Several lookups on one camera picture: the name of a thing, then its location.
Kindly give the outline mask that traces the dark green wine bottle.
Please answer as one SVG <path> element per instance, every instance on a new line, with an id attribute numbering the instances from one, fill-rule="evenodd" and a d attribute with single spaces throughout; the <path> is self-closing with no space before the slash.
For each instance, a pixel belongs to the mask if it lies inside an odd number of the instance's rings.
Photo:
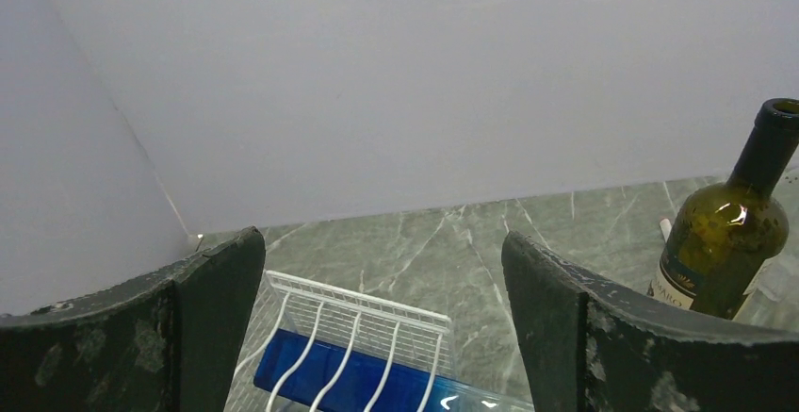
<path id="1" fill-rule="evenodd" d="M 683 203 L 647 296 L 734 319 L 786 244 L 790 224 L 773 192 L 797 147 L 797 100 L 765 101 L 728 179 Z"/>

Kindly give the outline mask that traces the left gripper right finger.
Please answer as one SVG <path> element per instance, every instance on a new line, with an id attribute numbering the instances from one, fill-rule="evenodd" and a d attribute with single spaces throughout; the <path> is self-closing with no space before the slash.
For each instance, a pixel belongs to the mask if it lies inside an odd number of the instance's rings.
<path id="1" fill-rule="evenodd" d="M 794 411 L 798 336 L 659 302 L 519 232 L 501 264 L 538 411 Z"/>

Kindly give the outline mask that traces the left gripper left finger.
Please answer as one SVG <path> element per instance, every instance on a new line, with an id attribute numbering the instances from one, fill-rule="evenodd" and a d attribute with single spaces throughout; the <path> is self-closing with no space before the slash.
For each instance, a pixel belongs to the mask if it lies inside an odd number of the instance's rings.
<path id="1" fill-rule="evenodd" d="M 265 265 L 261 232 L 1 319 L 5 411 L 221 411 Z"/>

